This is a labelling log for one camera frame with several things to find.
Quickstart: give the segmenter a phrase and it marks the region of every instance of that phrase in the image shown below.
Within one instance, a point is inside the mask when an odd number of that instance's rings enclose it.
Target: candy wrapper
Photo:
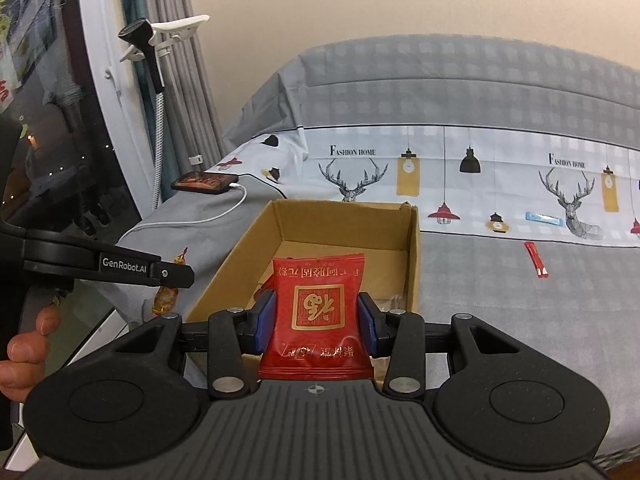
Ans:
[[[184,257],[187,254],[187,249],[185,249],[182,254],[179,254],[174,258],[174,264],[178,265],[186,265],[186,260]],[[166,314],[167,312],[171,312],[174,309],[175,302],[178,300],[178,289],[171,286],[161,286],[156,292],[156,297],[154,299],[154,306],[151,311],[156,314],[156,316],[160,316],[161,314]]]
[[[275,280],[275,278],[274,278],[274,276],[273,276],[273,274],[272,274],[271,276],[269,276],[269,277],[267,278],[267,281],[266,281],[266,282],[264,282],[264,283],[260,286],[260,288],[254,292],[254,301],[258,301],[258,298],[260,298],[260,296],[262,295],[262,293],[263,293],[265,290],[267,290],[268,288],[272,288],[272,289],[274,289],[274,290],[275,290],[275,288],[276,288],[275,283],[276,283],[276,280]]]
[[[260,361],[265,379],[373,378],[356,297],[364,254],[273,260],[276,317]]]

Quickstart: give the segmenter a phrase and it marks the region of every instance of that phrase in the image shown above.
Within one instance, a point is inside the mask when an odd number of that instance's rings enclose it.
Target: bed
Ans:
[[[417,205],[419,313],[475,314],[593,381],[611,408],[598,452],[610,467],[640,454],[639,108],[640,73],[541,44],[320,46],[278,70],[225,133],[230,153],[211,171],[240,175],[241,207],[121,244],[164,259],[189,248],[196,283],[176,306],[186,316],[270,200]],[[210,218],[238,199],[179,192],[145,222]],[[154,290],[97,286],[130,325],[151,317]],[[441,356],[427,368],[431,387],[447,377]]]

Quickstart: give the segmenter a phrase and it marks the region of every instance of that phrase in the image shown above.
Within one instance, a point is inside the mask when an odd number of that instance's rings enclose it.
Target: white charging cable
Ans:
[[[185,222],[151,222],[150,224],[138,224],[136,226],[133,226],[126,233],[124,233],[120,237],[120,241],[122,241],[122,239],[125,236],[127,236],[129,233],[132,233],[133,231],[140,231],[140,229],[146,229],[147,227],[174,227],[174,226],[184,226],[184,225],[197,225],[197,224],[205,224],[206,222],[213,222],[218,218],[222,218],[224,215],[231,213],[236,207],[238,207],[242,202],[244,202],[244,199],[246,198],[246,188],[242,184],[229,184],[229,187],[238,187],[242,189],[242,198],[239,200],[239,202],[235,206],[233,206],[230,209],[227,209],[225,212],[220,213],[217,216],[213,216],[212,218],[207,218],[204,220],[194,220],[191,222],[186,222],[186,221]]]
[[[151,211],[158,209],[162,183],[162,145],[164,144],[164,92],[156,95],[156,150],[154,156],[154,198]]]

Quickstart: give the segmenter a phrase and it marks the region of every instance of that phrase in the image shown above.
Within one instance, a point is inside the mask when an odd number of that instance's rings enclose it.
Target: white wall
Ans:
[[[283,63],[332,41],[480,34],[538,41],[640,69],[640,0],[193,0],[225,126]]]

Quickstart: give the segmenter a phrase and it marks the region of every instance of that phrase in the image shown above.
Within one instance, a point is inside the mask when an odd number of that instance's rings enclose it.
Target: finger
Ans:
[[[44,377],[44,363],[0,363],[0,386],[4,388],[29,388],[36,385]]]
[[[31,393],[31,390],[33,390],[33,386],[28,386],[27,388],[5,388],[4,386],[0,386],[0,393],[14,402],[24,402],[27,400],[27,396]]]
[[[37,364],[47,357],[49,340],[37,332],[14,336],[7,345],[7,355],[14,363]]]
[[[42,335],[55,332],[62,323],[60,311],[53,305],[43,308],[36,318],[36,331]]]

